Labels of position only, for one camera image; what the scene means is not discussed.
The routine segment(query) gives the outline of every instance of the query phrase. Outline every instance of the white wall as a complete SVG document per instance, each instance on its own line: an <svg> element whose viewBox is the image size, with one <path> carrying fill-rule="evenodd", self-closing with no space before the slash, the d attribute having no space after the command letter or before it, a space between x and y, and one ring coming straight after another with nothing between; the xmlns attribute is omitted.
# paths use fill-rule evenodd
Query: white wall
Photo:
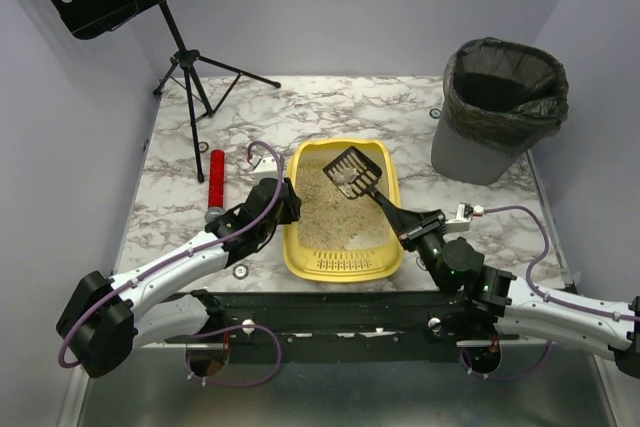
<svg viewBox="0 0 640 427"><path fill-rule="evenodd" d="M469 39L532 43L558 0L171 0L187 46L264 74L441 74ZM159 9L132 22L154 66L176 47ZM221 72L205 66L203 74Z"/></svg>
<svg viewBox="0 0 640 427"><path fill-rule="evenodd" d="M581 293L640 295L640 0L561 0L537 45L562 61L569 120L535 150ZM640 425L640 381L610 373L623 425Z"/></svg>
<svg viewBox="0 0 640 427"><path fill-rule="evenodd" d="M0 425L55 425L55 323L109 272L155 113L129 27L81 42L48 0L0 0Z"/></svg>

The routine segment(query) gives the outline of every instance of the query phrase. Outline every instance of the yellow litter box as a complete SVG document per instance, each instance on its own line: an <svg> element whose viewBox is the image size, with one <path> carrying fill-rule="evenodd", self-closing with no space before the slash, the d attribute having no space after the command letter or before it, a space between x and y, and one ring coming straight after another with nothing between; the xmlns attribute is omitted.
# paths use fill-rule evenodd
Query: yellow litter box
<svg viewBox="0 0 640 427"><path fill-rule="evenodd" d="M378 189L395 206L400 207L400 188L391 154L378 140L328 139L313 140L300 145L290 160L287 175L296 187L296 174L302 159L331 162L345 149L355 146L382 168ZM360 250L318 250L304 247L298 239L296 223L284 226L284 260L298 277L323 282L361 282L388 277L404 258L404 250L391 226L387 227L387 242L375 248Z"/></svg>

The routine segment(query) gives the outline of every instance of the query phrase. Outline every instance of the red cylindrical object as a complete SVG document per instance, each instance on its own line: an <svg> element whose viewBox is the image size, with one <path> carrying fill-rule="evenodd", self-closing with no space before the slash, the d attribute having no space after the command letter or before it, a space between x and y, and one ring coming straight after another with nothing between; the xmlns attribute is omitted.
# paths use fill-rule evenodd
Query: red cylindrical object
<svg viewBox="0 0 640 427"><path fill-rule="evenodd" d="M214 150L211 152L211 164L209 167L209 208L220 207L224 209L224 152Z"/></svg>

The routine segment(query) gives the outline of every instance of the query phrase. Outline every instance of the marble table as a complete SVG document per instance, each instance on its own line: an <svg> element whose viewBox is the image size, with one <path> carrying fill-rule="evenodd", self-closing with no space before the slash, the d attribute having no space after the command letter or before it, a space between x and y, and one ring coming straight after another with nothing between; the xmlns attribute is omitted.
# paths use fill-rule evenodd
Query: marble table
<svg viewBox="0 0 640 427"><path fill-rule="evenodd" d="M213 119L198 124L200 140L226 152L226 207L246 198L252 186L246 146L263 140L289 158L309 139L357 137L379 139L397 167L402 205L408 209L442 209L453 214L459 202L499 207L519 204L542 216L539 189L523 156L496 183L474 186L447 179L430 164L437 120L429 110L442 104L441 77L279 77L277 90L242 79ZM212 99L225 92L232 78L204 79ZM203 157L208 171L209 155ZM140 178L135 204L116 270L125 272L182 245L204 226L208 183L196 180L186 94L167 84ZM300 279L284 264L282 233L262 252L243 261L250 274L244 280L231 269L207 276L185 291L313 292L435 290L407 254L391 277L373 282L335 284ZM488 265L523 275L528 262L542 249L542 238L523 213L487 215L474 220L464 234L486 255ZM534 279L562 288L566 270L556 249L539 265Z"/></svg>

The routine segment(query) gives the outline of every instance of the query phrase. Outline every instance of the gray trash can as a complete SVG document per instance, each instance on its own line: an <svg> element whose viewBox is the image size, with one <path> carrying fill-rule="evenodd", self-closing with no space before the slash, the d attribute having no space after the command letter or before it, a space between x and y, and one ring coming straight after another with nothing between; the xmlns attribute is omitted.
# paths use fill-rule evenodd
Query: gray trash can
<svg viewBox="0 0 640 427"><path fill-rule="evenodd" d="M487 38L468 42L444 74L431 164L454 180L488 185L567 118L564 68L548 53Z"/></svg>

